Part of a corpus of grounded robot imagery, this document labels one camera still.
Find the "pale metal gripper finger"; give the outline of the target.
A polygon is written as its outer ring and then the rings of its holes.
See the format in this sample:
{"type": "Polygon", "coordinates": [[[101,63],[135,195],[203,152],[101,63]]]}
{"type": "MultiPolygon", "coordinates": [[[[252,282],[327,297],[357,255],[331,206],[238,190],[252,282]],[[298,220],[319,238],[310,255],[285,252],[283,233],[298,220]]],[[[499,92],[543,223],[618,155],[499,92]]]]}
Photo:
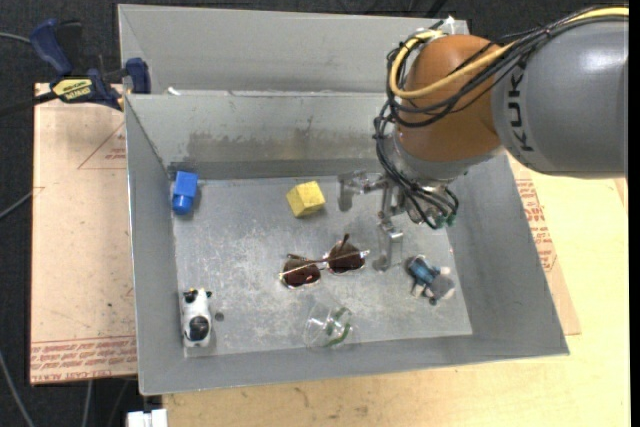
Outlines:
{"type": "Polygon", "coordinates": [[[341,211],[348,211],[353,206],[355,196],[368,194],[383,187],[381,173],[369,173],[356,170],[338,176],[338,206],[341,211]]]}
{"type": "Polygon", "coordinates": [[[379,272],[389,270],[398,255],[402,254],[404,233],[391,221],[381,221],[377,227],[379,256],[374,261],[374,269],[379,272]]]}

